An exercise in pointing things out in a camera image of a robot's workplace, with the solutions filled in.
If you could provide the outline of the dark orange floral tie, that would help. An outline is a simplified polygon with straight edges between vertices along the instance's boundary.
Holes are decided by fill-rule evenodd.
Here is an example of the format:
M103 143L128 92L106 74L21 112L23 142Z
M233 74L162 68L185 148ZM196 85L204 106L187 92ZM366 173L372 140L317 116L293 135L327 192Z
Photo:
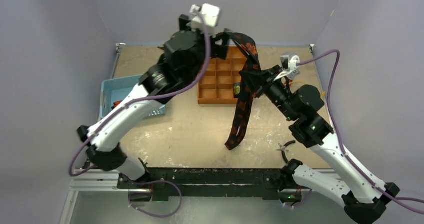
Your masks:
M244 71L260 71L261 66L256 42L250 36L238 32L234 32L231 39L247 58L242 69ZM254 93L246 85L246 81L242 77L240 79L240 93L237 98L231 131L225 143L225 147L229 151L238 147L246 136L254 97Z

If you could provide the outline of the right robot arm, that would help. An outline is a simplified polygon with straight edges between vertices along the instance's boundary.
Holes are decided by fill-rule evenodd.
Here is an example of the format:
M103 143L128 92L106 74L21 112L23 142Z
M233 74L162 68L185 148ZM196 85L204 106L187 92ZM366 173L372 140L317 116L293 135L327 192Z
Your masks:
M341 147L333 127L319 115L324 106L321 92L305 84L291 92L283 83L279 66L267 70L242 70L241 79L257 97L266 96L291 122L295 140L320 156L338 175L330 177L303 162L291 159L281 169L280 180L288 188L296 184L312 189L339 204L358 224L372 224L400 192L369 172L354 155Z

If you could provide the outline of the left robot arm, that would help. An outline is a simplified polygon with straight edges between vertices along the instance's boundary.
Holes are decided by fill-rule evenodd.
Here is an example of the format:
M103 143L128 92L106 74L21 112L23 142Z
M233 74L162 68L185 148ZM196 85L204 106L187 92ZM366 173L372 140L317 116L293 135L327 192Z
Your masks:
M212 58L226 59L232 35L229 29L209 34L189 27L174 33L162 46L157 63L117 107L96 124L77 129L90 162L105 172L118 171L138 189L146 187L149 175L145 163L126 154L121 139L153 111L193 88Z

